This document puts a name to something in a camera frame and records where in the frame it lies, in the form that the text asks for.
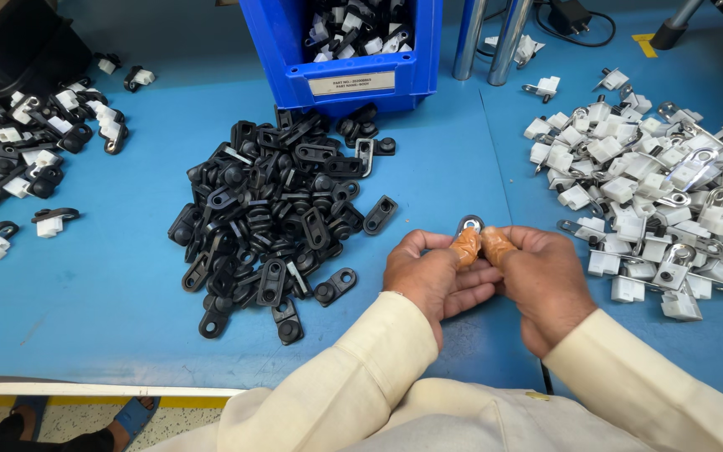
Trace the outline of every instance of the person's arm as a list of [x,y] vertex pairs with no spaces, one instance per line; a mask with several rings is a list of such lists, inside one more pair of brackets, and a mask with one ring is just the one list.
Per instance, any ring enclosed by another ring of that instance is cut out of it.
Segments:
[[[378,431],[437,357],[439,321],[495,293],[500,272],[456,271],[451,237],[413,231],[387,258],[378,299],[332,347],[274,390],[228,400],[218,450],[336,450]],[[420,256],[425,249],[434,249]]]
[[653,447],[723,450],[723,394],[629,333],[590,298],[570,240],[505,229],[504,292],[529,351],[593,413]]

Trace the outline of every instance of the tiled floor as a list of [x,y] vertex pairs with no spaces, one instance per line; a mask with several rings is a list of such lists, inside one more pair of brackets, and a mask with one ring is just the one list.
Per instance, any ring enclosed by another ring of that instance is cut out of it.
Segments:
[[[119,405],[49,405],[38,438],[41,442],[65,442],[73,437],[104,428],[119,412]],[[10,407],[0,406],[0,421]],[[221,408],[158,408],[153,420],[127,451],[150,447],[166,438],[187,432],[219,419]]]

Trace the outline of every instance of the black container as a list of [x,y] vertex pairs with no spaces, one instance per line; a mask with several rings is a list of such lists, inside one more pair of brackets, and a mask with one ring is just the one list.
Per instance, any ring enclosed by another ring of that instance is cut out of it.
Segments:
[[91,51],[46,0],[0,0],[0,98],[46,96],[85,71]]

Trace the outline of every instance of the chrome pole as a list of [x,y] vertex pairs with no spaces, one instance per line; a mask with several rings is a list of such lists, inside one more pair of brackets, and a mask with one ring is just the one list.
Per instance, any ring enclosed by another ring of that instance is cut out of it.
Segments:
[[456,57],[451,71],[451,75],[457,80],[470,78],[486,9],[487,0],[465,0],[462,24],[459,26],[459,41],[456,44]]
[[517,44],[528,20],[528,13],[532,10],[533,0],[509,0],[507,11],[504,13],[504,23],[498,35],[496,56],[492,57],[490,73],[487,74],[487,83],[501,86],[507,82],[509,68],[515,58]]

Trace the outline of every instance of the cream sleeve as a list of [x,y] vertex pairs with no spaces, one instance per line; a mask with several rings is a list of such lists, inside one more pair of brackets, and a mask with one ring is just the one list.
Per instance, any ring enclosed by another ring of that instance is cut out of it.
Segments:
[[423,313],[403,295],[383,292],[336,344],[274,391],[228,400],[218,450],[319,451],[359,442],[387,423],[437,354]]
[[723,394],[602,310],[588,316],[543,362],[588,410],[652,447],[723,450]]

